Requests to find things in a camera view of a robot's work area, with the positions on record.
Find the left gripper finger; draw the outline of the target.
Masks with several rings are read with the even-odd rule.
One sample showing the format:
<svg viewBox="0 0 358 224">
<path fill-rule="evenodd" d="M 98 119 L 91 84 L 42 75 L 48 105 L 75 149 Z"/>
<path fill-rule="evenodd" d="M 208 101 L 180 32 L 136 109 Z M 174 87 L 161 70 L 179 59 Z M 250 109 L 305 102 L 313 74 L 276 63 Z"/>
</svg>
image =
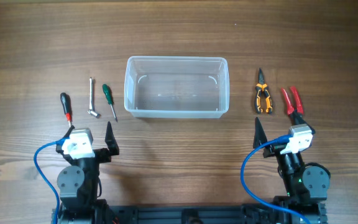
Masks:
<svg viewBox="0 0 358 224">
<path fill-rule="evenodd" d="M 108 147 L 108 150 L 109 150 L 109 153 L 111 156 L 119 155 L 119 146 L 118 146 L 117 141 L 114 137 L 114 133 L 113 133 L 112 125 L 111 125 L 110 121 L 108 121 L 107 127 L 106 127 L 105 143 Z"/>
<path fill-rule="evenodd" d="M 68 139 L 70 137 L 71 132 L 74 130 L 74 125 L 71 125 L 68 129 L 68 131 L 66 132 L 66 134 L 63 136 L 63 139 Z"/>
</svg>

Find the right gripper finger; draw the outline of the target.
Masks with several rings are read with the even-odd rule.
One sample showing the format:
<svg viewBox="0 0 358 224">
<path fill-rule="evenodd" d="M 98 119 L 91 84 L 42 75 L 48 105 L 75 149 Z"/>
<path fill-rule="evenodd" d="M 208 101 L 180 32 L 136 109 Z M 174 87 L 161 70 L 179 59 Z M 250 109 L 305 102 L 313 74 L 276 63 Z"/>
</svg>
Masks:
<svg viewBox="0 0 358 224">
<path fill-rule="evenodd" d="M 267 137 L 265 135 L 265 131 L 262 127 L 260 119 L 258 117 L 255 118 L 255 134 L 254 134 L 254 142 L 253 148 L 256 149 L 257 147 L 265 144 L 267 141 Z"/>
<path fill-rule="evenodd" d="M 303 115 L 297 111 L 294 111 L 291 115 L 290 115 L 291 121 L 293 123 L 293 125 L 299 125 L 299 124 L 306 124 L 310 129 L 311 129 L 311 133 L 315 134 L 316 131 L 315 129 L 310 126 L 304 119 L 303 119 Z"/>
</svg>

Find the red handle pliers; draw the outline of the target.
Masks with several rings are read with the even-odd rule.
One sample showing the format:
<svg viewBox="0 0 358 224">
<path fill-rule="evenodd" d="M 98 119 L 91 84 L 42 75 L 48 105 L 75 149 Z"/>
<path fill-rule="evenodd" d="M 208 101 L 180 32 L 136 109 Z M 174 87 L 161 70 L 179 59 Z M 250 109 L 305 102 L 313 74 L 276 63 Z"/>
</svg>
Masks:
<svg viewBox="0 0 358 224">
<path fill-rule="evenodd" d="M 286 104 L 286 114 L 290 117 L 294 111 L 297 111 L 303 115 L 304 109 L 298 90 L 295 86 L 291 86 L 290 91 L 292 93 L 292 97 L 288 95 L 284 88 L 281 88 L 283 99 Z"/>
</svg>

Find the black red-collar screwdriver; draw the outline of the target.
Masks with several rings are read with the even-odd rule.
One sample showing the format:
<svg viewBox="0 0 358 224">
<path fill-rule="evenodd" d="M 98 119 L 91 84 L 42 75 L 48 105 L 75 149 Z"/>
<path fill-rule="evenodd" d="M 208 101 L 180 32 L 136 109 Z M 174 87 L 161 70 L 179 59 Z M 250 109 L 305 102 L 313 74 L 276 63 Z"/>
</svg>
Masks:
<svg viewBox="0 0 358 224">
<path fill-rule="evenodd" d="M 62 103 L 63 106 L 63 112 L 66 116 L 66 119 L 68 121 L 69 127 L 72 126 L 72 110 L 71 110 L 71 101 L 70 101 L 70 97 L 68 94 L 66 93 L 61 93 L 60 94 L 60 101 Z"/>
</svg>

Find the silver socket wrench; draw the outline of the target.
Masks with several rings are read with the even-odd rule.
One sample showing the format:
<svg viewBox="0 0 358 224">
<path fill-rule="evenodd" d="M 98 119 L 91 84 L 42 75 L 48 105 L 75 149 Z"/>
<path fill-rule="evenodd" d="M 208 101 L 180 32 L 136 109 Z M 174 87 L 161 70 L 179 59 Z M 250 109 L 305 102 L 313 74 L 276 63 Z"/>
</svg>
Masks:
<svg viewBox="0 0 358 224">
<path fill-rule="evenodd" d="M 94 110 L 94 79 L 89 78 L 89 109 L 88 113 L 95 118 L 99 118 L 100 114 Z"/>
</svg>

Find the green handle screwdriver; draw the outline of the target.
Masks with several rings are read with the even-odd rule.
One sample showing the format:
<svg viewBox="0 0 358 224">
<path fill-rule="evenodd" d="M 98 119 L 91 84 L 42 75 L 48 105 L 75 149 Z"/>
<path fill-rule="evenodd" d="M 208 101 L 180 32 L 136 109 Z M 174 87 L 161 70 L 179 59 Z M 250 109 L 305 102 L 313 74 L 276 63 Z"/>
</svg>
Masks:
<svg viewBox="0 0 358 224">
<path fill-rule="evenodd" d="M 114 100 L 113 100 L 113 97 L 112 97 L 112 91 L 111 91 L 110 87 L 107 84 L 103 84 L 102 89 L 103 89 L 103 93 L 104 93 L 104 95 L 106 97 L 106 100 L 107 100 L 108 104 L 111 107 L 112 114 L 114 116 L 114 120 L 117 121 L 117 115 L 116 115 L 116 112 L 115 112 L 115 109 L 114 109 Z"/>
</svg>

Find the orange black needle-nose pliers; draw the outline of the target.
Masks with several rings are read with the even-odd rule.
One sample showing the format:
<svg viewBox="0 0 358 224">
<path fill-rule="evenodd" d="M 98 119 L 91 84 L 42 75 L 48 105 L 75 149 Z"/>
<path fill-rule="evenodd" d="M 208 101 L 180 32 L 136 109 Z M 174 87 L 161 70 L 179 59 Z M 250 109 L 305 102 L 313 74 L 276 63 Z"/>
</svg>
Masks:
<svg viewBox="0 0 358 224">
<path fill-rule="evenodd" d="M 269 86 L 266 84 L 264 74 L 261 68 L 258 70 L 258 82 L 255 86 L 256 95 L 254 98 L 254 108 L 257 114 L 261 114 L 263 111 L 272 114 L 273 113 L 273 101 L 270 95 Z M 266 108 L 262 108 L 262 100 L 265 100 Z"/>
</svg>

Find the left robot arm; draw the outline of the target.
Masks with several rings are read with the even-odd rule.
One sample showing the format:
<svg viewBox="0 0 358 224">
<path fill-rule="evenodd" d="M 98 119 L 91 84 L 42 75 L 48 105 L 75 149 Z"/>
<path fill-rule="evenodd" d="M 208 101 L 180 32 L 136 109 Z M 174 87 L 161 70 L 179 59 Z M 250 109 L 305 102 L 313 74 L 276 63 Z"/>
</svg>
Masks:
<svg viewBox="0 0 358 224">
<path fill-rule="evenodd" d="M 57 177 L 60 205 L 54 210 L 52 223 L 119 223 L 102 194 L 99 165 L 119 155 L 112 125 L 107 123 L 106 147 L 93 149 L 90 129 L 69 128 L 59 140 L 56 152 L 70 165 Z"/>
</svg>

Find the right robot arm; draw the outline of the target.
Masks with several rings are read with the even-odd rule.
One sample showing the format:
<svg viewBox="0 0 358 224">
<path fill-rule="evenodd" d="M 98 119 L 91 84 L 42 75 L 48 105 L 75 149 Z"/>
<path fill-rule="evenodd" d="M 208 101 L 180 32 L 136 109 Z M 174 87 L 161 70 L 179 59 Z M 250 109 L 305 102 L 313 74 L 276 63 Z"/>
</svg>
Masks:
<svg viewBox="0 0 358 224">
<path fill-rule="evenodd" d="M 301 152 L 311 146 L 315 130 L 294 111 L 290 113 L 293 126 L 288 135 L 268 141 L 262 124 L 255 119 L 253 148 L 262 149 L 265 158 L 277 160 L 277 172 L 283 180 L 286 196 L 276 196 L 273 202 L 257 201 L 244 213 L 248 223 L 327 223 L 327 191 L 331 173 L 321 164 L 305 163 Z"/>
</svg>

